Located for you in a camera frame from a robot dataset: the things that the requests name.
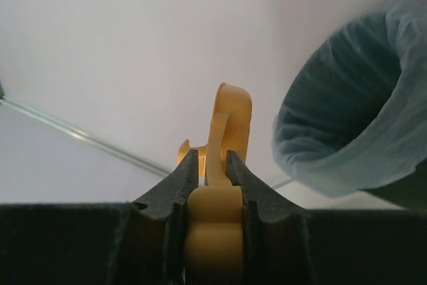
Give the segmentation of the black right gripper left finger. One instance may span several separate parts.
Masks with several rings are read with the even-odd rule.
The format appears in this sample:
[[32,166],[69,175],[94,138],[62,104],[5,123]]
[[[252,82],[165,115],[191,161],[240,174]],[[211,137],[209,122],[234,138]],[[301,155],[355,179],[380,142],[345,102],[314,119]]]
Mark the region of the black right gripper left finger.
[[130,203],[4,204],[2,284],[181,284],[198,154]]

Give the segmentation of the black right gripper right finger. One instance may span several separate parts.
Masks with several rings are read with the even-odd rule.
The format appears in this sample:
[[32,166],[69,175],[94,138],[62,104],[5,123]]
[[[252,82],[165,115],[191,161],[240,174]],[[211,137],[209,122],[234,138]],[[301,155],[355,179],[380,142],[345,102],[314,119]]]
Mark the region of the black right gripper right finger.
[[227,153],[242,190],[244,284],[425,284],[423,210],[307,210]]

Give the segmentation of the yellow slotted litter scoop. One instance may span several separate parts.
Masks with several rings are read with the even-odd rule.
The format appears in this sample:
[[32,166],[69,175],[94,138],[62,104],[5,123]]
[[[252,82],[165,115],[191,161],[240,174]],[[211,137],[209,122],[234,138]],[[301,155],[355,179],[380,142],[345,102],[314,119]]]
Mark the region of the yellow slotted litter scoop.
[[198,174],[205,180],[187,199],[183,245],[186,284],[241,284],[244,273],[243,196],[226,175],[227,152],[246,159],[252,118],[250,94],[218,87],[207,143],[199,146]]

